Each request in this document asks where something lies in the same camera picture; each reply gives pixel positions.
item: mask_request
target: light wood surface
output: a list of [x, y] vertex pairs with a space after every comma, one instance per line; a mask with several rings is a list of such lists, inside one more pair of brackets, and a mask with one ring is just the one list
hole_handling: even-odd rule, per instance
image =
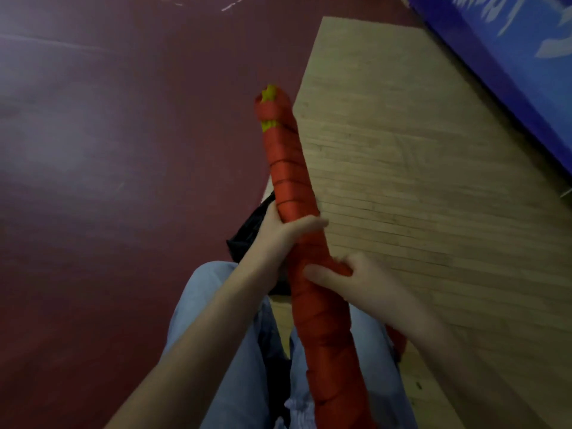
[[[338, 18], [321, 24], [295, 114], [331, 252], [382, 256], [569, 427], [572, 214], [522, 134], [425, 31]], [[273, 308], [288, 349], [289, 304]], [[413, 346], [401, 370], [420, 428], [461, 427]]]

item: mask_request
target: jeans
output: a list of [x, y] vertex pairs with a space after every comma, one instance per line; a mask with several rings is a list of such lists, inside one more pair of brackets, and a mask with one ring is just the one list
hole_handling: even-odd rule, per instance
[[[231, 262], [209, 262], [189, 279], [169, 325], [166, 353], [217, 289], [235, 269]], [[375, 319], [350, 306], [351, 332], [374, 420], [383, 429], [416, 429], [411, 404], [405, 395], [386, 329]], [[313, 402], [306, 379], [304, 348], [296, 329], [290, 336], [290, 429], [314, 428]], [[265, 297], [206, 413], [202, 429], [272, 428], [264, 360], [285, 358], [270, 301]], [[282, 422], [276, 428], [283, 427]]]

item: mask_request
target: right hand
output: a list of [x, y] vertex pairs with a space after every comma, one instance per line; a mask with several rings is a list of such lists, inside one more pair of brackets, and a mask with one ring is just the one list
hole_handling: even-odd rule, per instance
[[336, 292], [348, 303], [406, 336], [417, 332], [419, 316], [427, 313], [427, 307], [388, 266], [364, 253], [349, 254], [341, 262], [354, 271], [351, 277], [336, 274], [319, 265], [307, 265], [304, 276]]

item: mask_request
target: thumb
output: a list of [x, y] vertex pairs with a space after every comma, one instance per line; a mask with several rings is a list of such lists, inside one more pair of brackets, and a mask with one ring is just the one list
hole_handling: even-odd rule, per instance
[[304, 277], [336, 293], [341, 293], [340, 290], [349, 284], [349, 277], [336, 274], [330, 268], [320, 265], [306, 265], [304, 267]]

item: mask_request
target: orange fabric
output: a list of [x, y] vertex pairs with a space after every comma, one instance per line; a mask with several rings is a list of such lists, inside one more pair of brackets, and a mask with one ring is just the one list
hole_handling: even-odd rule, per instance
[[[292, 105], [278, 89], [274, 101], [256, 99], [259, 121], [280, 126], [264, 135], [276, 205], [287, 223], [320, 214], [302, 154]], [[352, 271], [329, 254], [323, 231], [298, 240], [287, 259], [292, 289], [292, 315], [306, 354], [308, 384], [318, 428], [375, 428], [358, 354], [349, 328], [349, 306], [336, 293], [306, 280], [304, 266], [313, 263], [350, 276]]]

